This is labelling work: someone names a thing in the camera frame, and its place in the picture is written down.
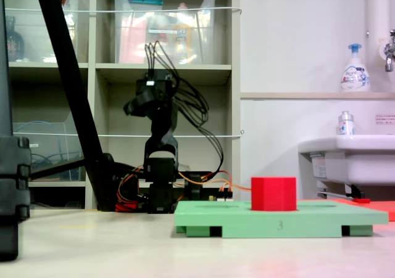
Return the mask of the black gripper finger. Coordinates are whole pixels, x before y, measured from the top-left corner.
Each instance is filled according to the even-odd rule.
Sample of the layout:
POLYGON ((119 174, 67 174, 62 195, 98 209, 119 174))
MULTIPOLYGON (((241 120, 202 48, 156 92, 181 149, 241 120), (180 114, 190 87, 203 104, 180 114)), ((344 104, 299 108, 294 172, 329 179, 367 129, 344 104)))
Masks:
POLYGON ((147 116, 152 110, 155 98, 149 94, 140 94, 135 96, 123 106, 126 115, 131 116, 147 116))

